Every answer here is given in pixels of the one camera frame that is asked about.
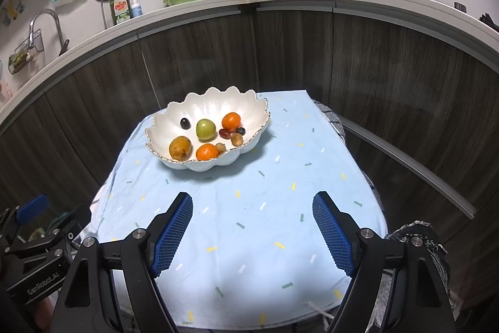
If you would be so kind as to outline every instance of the tablecloth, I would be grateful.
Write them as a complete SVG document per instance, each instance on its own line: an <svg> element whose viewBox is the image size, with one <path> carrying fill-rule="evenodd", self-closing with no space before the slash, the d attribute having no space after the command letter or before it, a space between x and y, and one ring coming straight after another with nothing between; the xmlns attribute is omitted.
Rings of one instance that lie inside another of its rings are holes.
<svg viewBox="0 0 499 333"><path fill-rule="evenodd" d="M169 270L156 279L178 325L252 330L300 321L338 305L349 278L339 270L312 215L327 191L360 227L380 236L386 222L362 172L305 91L258 94L271 122L259 144L232 165L197 173L166 167L145 147L146 117L119 154L92 204L83 236L100 242L147 227L177 193L189 193L193 218ZM121 272L122 309L131 311Z"/></svg>

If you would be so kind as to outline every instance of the fruit bowl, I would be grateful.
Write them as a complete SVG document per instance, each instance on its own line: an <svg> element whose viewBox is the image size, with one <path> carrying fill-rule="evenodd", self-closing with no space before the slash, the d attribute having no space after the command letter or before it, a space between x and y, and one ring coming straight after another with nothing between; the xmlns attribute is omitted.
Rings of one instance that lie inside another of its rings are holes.
<svg viewBox="0 0 499 333"><path fill-rule="evenodd" d="M191 169L202 172L215 165L232 164L241 154L253 149L260 140L261 134L269 125L270 112L267 111L267 99L257 99L253 90L241 93L236 87L226 91L210 88L203 95L190 93L184 102L170 102L164 113L153 116L153 126L146 129L149 142L147 148L166 166L173 169ZM218 131L221 120L229 112L237 112L246 133L243 144L235 147L230 140L223 139ZM182 129L182 118L189 119L191 127ZM210 119L216 125L216 136L209 141L201 141L196 136L196 123L201 119ZM169 153L172 140L178 136L186 136L191 140L192 151L184 161L173 159ZM200 161L196 159L196 150L204 143L224 143L226 151L218 157Z"/></svg>

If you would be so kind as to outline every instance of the wire rack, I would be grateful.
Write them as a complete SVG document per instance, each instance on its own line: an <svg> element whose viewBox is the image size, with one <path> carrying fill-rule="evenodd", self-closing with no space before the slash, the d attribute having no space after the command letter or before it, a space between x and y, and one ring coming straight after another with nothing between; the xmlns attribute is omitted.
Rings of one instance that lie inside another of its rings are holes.
<svg viewBox="0 0 499 333"><path fill-rule="evenodd" d="M36 30L36 32L33 33L33 36L33 48L28 50L29 38L27 38L16 47L14 55L9 57L8 70L11 74L18 72L27 63L33 61L44 50L41 30Z"/></svg>

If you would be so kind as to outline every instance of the human hand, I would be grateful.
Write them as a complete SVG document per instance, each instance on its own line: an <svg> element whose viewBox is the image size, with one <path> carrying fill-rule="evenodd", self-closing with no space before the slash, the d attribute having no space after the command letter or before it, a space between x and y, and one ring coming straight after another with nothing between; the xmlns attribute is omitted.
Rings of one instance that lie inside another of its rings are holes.
<svg viewBox="0 0 499 333"><path fill-rule="evenodd" d="M0 259L0 275L1 273L2 273L2 260ZM33 320L35 325L41 331L43 331L43 333L48 333L49 329L51 328L53 313L54 313L54 308L52 307L52 304L49 301L48 297L41 300L35 305L34 310L32 312Z"/></svg>

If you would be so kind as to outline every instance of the white countertop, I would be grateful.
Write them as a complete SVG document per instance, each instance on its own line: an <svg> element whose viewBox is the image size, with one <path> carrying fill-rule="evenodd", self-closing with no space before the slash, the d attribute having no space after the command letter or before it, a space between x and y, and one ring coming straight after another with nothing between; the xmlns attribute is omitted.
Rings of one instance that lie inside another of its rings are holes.
<svg viewBox="0 0 499 333"><path fill-rule="evenodd" d="M36 75L26 82L0 110L0 124L16 108L16 106L28 97L35 89L38 89L48 81L55 73L64 66L71 63L76 58L90 52L110 40L113 40L126 33L144 28L151 23L156 23L185 15L191 12L205 11L208 9L222 8L228 6L245 5L251 3L264 3L273 1L307 1L307 0L201 0L184 3L146 13L145 15L131 19L130 21L113 26L85 41L75 45L66 53L57 57L51 63L43 67ZM406 12L408 15L417 15L423 18L430 18L428 22L439 22L447 27L455 28L466 33L467 37L481 42L499 56L499 33L488 27L479 20L463 13L455 8L444 5L433 0L329 0L338 2L362 2L370 5L377 5L388 8L387 10L398 10Z"/></svg>

